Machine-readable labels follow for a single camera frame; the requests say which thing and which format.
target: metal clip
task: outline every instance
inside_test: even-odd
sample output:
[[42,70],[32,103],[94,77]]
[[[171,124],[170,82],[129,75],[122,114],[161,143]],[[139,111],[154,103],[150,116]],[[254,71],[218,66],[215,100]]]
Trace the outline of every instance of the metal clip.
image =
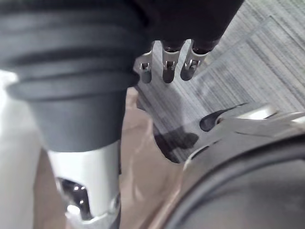
[[175,76],[175,68],[179,60],[183,42],[162,41],[163,81],[171,83]]
[[153,45],[154,42],[151,45],[150,51],[139,57],[139,75],[143,83],[150,83],[152,81]]
[[194,40],[192,40],[191,45],[189,47],[189,50],[187,52],[184,65],[181,69],[180,77],[184,81],[188,81],[192,79],[194,76],[194,73],[196,69],[202,64],[202,62],[205,60],[208,53],[205,54],[197,54],[194,51]]

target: beige floor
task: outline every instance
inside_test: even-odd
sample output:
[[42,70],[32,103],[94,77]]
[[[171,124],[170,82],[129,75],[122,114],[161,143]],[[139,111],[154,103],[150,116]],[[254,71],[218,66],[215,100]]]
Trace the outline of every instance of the beige floor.
[[34,195],[34,229],[64,229],[66,224],[64,209],[45,152],[41,153]]

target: gray carpet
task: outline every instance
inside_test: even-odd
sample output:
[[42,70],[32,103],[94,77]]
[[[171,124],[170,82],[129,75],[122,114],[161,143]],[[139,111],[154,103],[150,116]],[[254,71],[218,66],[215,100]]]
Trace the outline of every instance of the gray carpet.
[[183,161],[202,144],[199,120],[211,112],[244,102],[305,110],[305,1],[246,0],[197,76],[184,82],[179,75],[189,43],[175,80],[165,84],[156,42],[152,82],[137,88],[140,106],[152,116],[170,157]]

